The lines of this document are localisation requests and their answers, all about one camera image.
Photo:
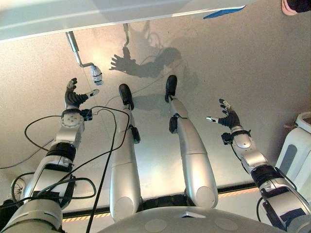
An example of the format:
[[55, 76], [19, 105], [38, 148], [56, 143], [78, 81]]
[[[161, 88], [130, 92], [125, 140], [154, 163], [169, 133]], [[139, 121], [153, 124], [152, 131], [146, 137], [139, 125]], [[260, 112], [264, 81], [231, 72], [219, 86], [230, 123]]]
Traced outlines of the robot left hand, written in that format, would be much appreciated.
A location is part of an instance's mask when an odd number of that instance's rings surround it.
[[72, 78], [66, 86], [65, 91], [66, 109], [73, 109], [73, 108], [79, 109], [81, 104], [83, 104], [86, 100], [99, 93], [99, 89], [94, 89], [85, 94], [77, 94], [75, 92], [76, 85], [77, 85], [77, 78]]

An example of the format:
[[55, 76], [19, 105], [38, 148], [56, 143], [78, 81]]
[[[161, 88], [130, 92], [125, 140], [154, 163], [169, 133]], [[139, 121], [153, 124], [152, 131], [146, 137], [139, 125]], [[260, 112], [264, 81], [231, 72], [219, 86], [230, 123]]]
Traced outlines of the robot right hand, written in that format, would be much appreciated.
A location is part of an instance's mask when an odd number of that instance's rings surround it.
[[241, 126], [240, 119], [233, 107], [224, 99], [219, 99], [219, 103], [220, 107], [223, 109], [222, 112], [225, 114], [225, 117], [207, 116], [206, 120], [226, 126], [229, 129]]

